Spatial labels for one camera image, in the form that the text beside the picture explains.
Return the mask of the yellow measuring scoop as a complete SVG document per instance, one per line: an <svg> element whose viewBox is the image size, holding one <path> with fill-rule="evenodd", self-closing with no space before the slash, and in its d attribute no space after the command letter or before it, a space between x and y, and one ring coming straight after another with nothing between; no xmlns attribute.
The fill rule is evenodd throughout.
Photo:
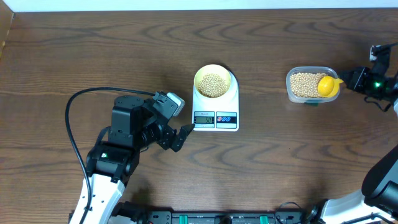
<svg viewBox="0 0 398 224"><path fill-rule="evenodd" d="M342 79L325 76L318 83L318 94L325 98L334 97L339 92L341 83Z"/></svg>

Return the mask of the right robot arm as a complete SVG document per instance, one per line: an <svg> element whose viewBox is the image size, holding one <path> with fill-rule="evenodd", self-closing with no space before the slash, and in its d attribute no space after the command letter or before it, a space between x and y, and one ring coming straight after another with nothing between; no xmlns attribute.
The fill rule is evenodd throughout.
<svg viewBox="0 0 398 224"><path fill-rule="evenodd" d="M347 89L366 98L385 100L397 112L397 76L386 77L386 69L357 68L339 77ZM394 147L365 176L361 190L326 200L312 211L310 223L369 223L397 220L397 148Z"/></svg>

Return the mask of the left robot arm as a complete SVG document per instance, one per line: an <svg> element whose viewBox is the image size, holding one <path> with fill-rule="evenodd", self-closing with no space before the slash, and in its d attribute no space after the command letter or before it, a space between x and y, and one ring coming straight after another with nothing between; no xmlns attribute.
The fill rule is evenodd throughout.
<svg viewBox="0 0 398 224"><path fill-rule="evenodd" d="M176 94L163 92L146 100L129 95L115 99L111 126L101 130L87 155L86 177L70 223L107 223L141 152L152 143L164 150L181 150L194 125L176 130L168 122L184 104Z"/></svg>

